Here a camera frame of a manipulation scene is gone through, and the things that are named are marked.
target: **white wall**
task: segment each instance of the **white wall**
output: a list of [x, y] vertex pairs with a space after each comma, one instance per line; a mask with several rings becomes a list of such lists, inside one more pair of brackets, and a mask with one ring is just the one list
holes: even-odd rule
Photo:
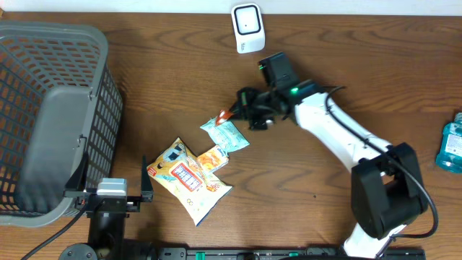
[[[0, 0], [7, 12], [229, 13], [236, 0]], [[264, 14], [462, 15], [462, 0], [255, 0]]]

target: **black mount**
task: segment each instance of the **black mount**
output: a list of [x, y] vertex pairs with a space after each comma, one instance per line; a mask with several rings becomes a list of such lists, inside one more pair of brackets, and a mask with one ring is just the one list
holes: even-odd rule
[[151, 243], [123, 238], [125, 219], [129, 217], [127, 212], [139, 212], [141, 203], [152, 202], [154, 196], [145, 156], [141, 166], [141, 196], [98, 195], [94, 189], [85, 190], [87, 170], [88, 154], [85, 152], [79, 167], [65, 185], [64, 196], [77, 198], [77, 209], [85, 207], [87, 217], [90, 218], [88, 242], [69, 246], [60, 259], [97, 257], [96, 259], [155, 260], [156, 251]]
[[[390, 146], [387, 154], [401, 163], [423, 186], [415, 151], [406, 143]], [[384, 184], [380, 173], [393, 176]], [[361, 228], [373, 238], [384, 238], [399, 225], [408, 225], [428, 208], [416, 184], [386, 156], [360, 160], [352, 168], [352, 209]]]

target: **white device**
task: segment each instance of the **white device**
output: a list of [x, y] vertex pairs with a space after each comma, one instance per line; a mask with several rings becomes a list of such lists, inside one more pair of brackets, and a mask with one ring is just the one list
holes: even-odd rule
[[[295, 106], [295, 118], [300, 127], [308, 130], [321, 140], [350, 171], [359, 163], [361, 158], [373, 159], [380, 155], [374, 149], [365, 146], [361, 140], [332, 119], [326, 112], [324, 105], [326, 97], [327, 93], [317, 93], [305, 98], [302, 103]], [[329, 100], [328, 104], [331, 106], [332, 113], [347, 126], [363, 137], [368, 138], [375, 146], [382, 150], [387, 150], [386, 147], [390, 145], [389, 142], [377, 138], [374, 134], [364, 129], [353, 118], [343, 112], [334, 101]], [[378, 240], [370, 237], [359, 224], [356, 224], [352, 235], [344, 243], [344, 250], [348, 256], [374, 259], [387, 243], [388, 238], [399, 233], [405, 227], [405, 225], [400, 225], [390, 231], [388, 236]]]
[[231, 17], [238, 53], [250, 53], [265, 47], [265, 30], [258, 5], [234, 6]]

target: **candy wrapper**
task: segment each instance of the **candy wrapper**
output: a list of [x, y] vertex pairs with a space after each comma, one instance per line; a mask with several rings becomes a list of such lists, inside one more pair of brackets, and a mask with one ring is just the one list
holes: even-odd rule
[[196, 226], [232, 189], [215, 174], [203, 170], [180, 138], [147, 167], [147, 172], [180, 200]]
[[214, 143], [218, 144], [226, 153], [240, 150], [249, 145], [249, 142], [230, 121], [225, 121], [219, 126], [216, 126], [215, 123], [216, 119], [212, 118], [201, 126], [201, 129], [207, 131]]

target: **gray plastic basket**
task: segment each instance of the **gray plastic basket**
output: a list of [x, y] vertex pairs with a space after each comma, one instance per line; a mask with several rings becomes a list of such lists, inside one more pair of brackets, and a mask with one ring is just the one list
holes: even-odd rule
[[0, 225], [76, 214], [63, 191], [85, 151], [86, 187], [109, 176], [122, 98], [107, 56], [93, 27], [0, 22]]

